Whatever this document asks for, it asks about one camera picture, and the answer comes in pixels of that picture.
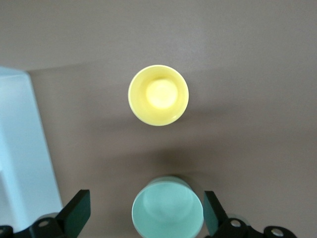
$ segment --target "gray table surface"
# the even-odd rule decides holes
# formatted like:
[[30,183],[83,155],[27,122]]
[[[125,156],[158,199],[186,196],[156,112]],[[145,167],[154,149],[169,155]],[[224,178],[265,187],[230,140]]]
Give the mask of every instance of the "gray table surface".
[[[91,190],[81,238],[140,237],[134,197],[166,174],[259,231],[317,237],[315,0],[3,1],[0,32],[0,64],[32,77],[63,203]],[[188,83],[168,126],[127,102],[152,64]]]

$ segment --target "teal cup rim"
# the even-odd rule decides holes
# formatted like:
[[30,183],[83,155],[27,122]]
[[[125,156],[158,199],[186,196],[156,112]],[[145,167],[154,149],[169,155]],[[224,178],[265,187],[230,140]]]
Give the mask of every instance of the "teal cup rim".
[[[153,189],[160,189],[166,186],[173,187],[176,191],[181,192],[181,195],[185,195],[184,199],[180,194],[177,194],[177,199],[181,206],[183,206],[181,211],[187,210],[187,214],[184,216],[180,215],[179,217],[173,215],[171,217],[172,220],[160,220],[160,217],[153,217],[147,211],[148,204],[146,205],[146,200],[144,200],[147,193],[151,193]],[[187,206],[187,203],[184,203],[186,201],[190,201],[191,203]],[[140,216],[138,209],[142,210],[141,216],[143,218],[138,217]],[[132,222],[137,232],[143,238],[194,238],[198,235],[204,223],[203,205],[197,194],[184,180],[175,176],[163,176],[150,181],[135,197],[132,205]]]

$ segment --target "yellow bowl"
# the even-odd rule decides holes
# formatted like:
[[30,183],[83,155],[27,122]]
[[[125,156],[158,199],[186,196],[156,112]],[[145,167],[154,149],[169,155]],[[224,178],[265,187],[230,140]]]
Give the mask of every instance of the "yellow bowl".
[[168,125],[179,119],[188,104],[188,87],[175,69],[152,65],[139,71],[129,86],[130,108],[149,125]]

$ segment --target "turquoise cup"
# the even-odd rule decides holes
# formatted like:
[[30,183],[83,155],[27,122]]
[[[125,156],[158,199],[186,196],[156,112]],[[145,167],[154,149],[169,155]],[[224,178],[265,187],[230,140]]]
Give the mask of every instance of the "turquoise cup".
[[134,199],[132,221],[144,238],[194,238],[204,222],[203,206],[185,181],[160,177]]

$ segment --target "cup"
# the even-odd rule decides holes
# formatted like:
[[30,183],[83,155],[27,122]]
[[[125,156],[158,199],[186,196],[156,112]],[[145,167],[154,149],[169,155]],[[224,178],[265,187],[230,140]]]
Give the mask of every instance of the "cup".
[[194,238],[204,222],[203,206],[185,181],[164,176],[136,196],[132,221],[143,238]]
[[179,119],[188,104],[188,87],[182,75],[165,65],[152,65],[132,79],[128,100],[137,118],[149,125],[168,125]]

